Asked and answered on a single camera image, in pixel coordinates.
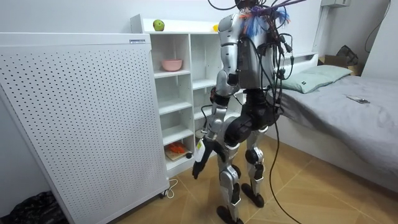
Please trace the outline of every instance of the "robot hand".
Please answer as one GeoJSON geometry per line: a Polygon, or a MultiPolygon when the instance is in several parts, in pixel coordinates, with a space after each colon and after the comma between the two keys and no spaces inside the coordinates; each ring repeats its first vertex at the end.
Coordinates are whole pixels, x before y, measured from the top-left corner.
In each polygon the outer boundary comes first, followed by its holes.
{"type": "Polygon", "coordinates": [[[225,155],[222,153],[223,147],[217,141],[212,141],[212,140],[204,137],[198,143],[198,146],[197,146],[198,149],[200,149],[201,147],[204,147],[205,152],[203,153],[203,156],[202,156],[200,162],[195,161],[195,163],[193,164],[192,176],[195,179],[198,178],[199,173],[205,168],[206,162],[209,159],[212,151],[215,151],[220,156],[220,158],[223,162],[225,161],[225,155]]]}

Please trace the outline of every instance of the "shelving unit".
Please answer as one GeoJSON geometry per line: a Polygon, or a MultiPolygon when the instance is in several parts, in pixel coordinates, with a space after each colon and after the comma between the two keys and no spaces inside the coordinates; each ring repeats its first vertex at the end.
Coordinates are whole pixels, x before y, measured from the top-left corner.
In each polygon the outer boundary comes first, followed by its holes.
{"type": "MultiPolygon", "coordinates": [[[[181,141],[193,152],[195,131],[205,122],[200,108],[211,104],[210,91],[222,68],[220,38],[212,31],[217,22],[163,20],[165,30],[156,32],[152,27],[154,20],[136,15],[131,18],[131,29],[150,34],[163,144],[181,141]],[[163,70],[161,61],[167,59],[182,59],[181,70],[163,70]]],[[[236,94],[240,101],[243,101],[242,92],[236,94]]],[[[240,111],[240,104],[232,98],[226,118],[239,116],[240,111]]],[[[204,112],[209,116],[211,108],[205,108],[204,112]]],[[[193,162],[193,158],[176,161],[166,158],[169,177],[191,168],[193,162]]]]}

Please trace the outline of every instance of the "white cord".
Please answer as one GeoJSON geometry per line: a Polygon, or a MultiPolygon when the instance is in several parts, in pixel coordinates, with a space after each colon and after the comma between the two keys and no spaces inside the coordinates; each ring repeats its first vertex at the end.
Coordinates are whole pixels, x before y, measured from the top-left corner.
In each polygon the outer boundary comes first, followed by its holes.
{"type": "Polygon", "coordinates": [[[173,184],[173,186],[169,187],[169,189],[167,189],[166,193],[165,193],[167,198],[169,198],[169,199],[174,198],[174,191],[172,190],[172,188],[175,187],[178,184],[178,180],[177,179],[172,179],[172,180],[170,180],[170,182],[173,181],[173,180],[175,180],[175,184],[173,184]]]}

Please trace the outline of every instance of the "black bag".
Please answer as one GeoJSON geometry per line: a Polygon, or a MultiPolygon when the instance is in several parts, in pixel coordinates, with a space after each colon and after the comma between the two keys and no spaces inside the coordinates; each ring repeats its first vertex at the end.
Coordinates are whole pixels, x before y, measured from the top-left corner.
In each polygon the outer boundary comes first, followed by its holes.
{"type": "Polygon", "coordinates": [[[13,224],[68,224],[51,192],[42,192],[19,203],[9,215],[13,224]]]}
{"type": "Polygon", "coordinates": [[[358,64],[358,55],[356,55],[347,45],[342,46],[336,56],[347,57],[347,66],[358,64]]]}

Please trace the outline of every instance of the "light green pillow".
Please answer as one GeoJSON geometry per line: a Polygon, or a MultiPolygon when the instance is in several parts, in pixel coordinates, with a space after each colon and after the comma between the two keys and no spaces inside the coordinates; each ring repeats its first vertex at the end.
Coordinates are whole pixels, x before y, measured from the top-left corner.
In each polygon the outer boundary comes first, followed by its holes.
{"type": "Polygon", "coordinates": [[[317,88],[329,85],[349,75],[347,68],[332,65],[321,65],[293,74],[288,80],[282,81],[282,88],[301,93],[311,93],[317,88]]]}
{"type": "Polygon", "coordinates": [[[343,78],[350,73],[352,73],[350,69],[332,66],[332,65],[321,65],[309,68],[301,73],[314,74],[314,75],[323,75],[328,77],[332,82],[336,82],[340,78],[343,78]]]}
{"type": "Polygon", "coordinates": [[[311,93],[317,88],[333,83],[328,77],[310,73],[298,73],[282,81],[282,88],[301,93],[311,93]]]}

